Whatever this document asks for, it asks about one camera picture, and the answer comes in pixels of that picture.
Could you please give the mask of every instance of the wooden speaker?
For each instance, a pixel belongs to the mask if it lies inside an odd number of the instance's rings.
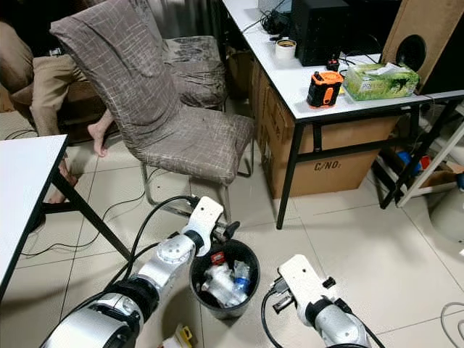
[[[384,47],[384,62],[418,72],[422,94],[464,89],[464,0],[402,0]]]

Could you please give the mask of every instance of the khaki pants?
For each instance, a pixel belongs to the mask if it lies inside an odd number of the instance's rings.
[[[69,54],[33,59],[34,89],[30,111],[39,136],[59,134],[57,112],[67,95],[69,85],[85,81]]]

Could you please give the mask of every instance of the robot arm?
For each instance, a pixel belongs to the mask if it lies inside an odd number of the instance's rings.
[[[277,314],[295,303],[298,318],[306,326],[314,327],[327,347],[337,347],[338,344],[371,347],[361,320],[344,311],[348,306],[341,299],[335,300],[332,288],[335,281],[329,278],[322,282],[305,256],[293,256],[278,268],[278,273],[281,277],[270,290],[270,294],[283,296],[281,301],[273,305]],[[270,339],[278,347],[272,336]]]
[[[74,309],[42,348],[134,347],[144,323],[166,299],[178,274],[193,257],[210,250],[211,235],[222,213],[220,204],[202,197],[181,234],[159,243],[138,273]]]

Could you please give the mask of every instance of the person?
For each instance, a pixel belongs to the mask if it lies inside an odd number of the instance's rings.
[[[39,136],[59,134],[57,112],[65,100],[69,85],[86,80],[71,56],[64,52],[57,38],[49,32],[53,21],[77,12],[73,4],[72,0],[3,0],[1,4],[2,31],[11,30],[8,25],[14,28],[24,41],[24,46],[27,45],[33,55],[34,86],[30,111]],[[15,50],[8,43],[0,45],[3,46],[3,51]],[[111,124],[109,120],[112,122],[112,116],[107,110],[101,121],[88,127],[88,132],[94,139],[94,149],[100,157],[107,154],[103,139],[104,131]],[[78,182],[67,169],[64,158],[59,164],[59,171],[71,185]],[[57,191],[49,202],[60,203],[64,200],[65,197]]]

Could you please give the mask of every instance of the tile floor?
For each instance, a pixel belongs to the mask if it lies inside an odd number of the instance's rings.
[[[3,114],[0,136],[27,126],[17,114]],[[77,189],[100,215],[111,204],[142,192],[137,161],[118,136],[108,144],[109,154],[103,159],[92,154],[90,143],[69,150],[72,171],[80,176]],[[232,216],[242,223],[236,238],[253,248],[262,268],[260,286],[245,314],[234,322],[214,319],[194,300],[183,274],[169,300],[145,325],[138,348],[157,347],[180,322],[190,326],[195,347],[271,347],[260,323],[260,303],[277,276],[276,268],[296,253],[306,255],[321,276],[338,281],[339,294],[387,347],[452,347],[441,330],[439,313],[447,302],[464,302],[464,256],[459,254],[462,247],[434,231],[426,199],[413,199],[404,209],[380,210],[368,175],[358,190],[290,199],[284,229],[277,231],[278,201],[269,196],[257,148],[255,154],[253,177],[237,178],[230,187]],[[155,176],[152,190],[160,198],[190,193],[218,197],[211,185],[172,173]],[[114,208],[105,220],[130,246],[149,210],[140,199]],[[178,231],[185,222],[160,213],[141,245]],[[29,236],[23,252],[57,242],[84,244],[95,235],[77,212],[52,215],[41,231]],[[100,236],[86,248],[22,256],[0,307],[0,347],[38,347],[60,318],[101,290],[123,264]],[[447,323],[458,339],[455,328],[464,311],[458,307],[450,313]],[[297,320],[293,308],[279,316],[268,310],[268,322],[285,347],[323,347],[316,332]]]

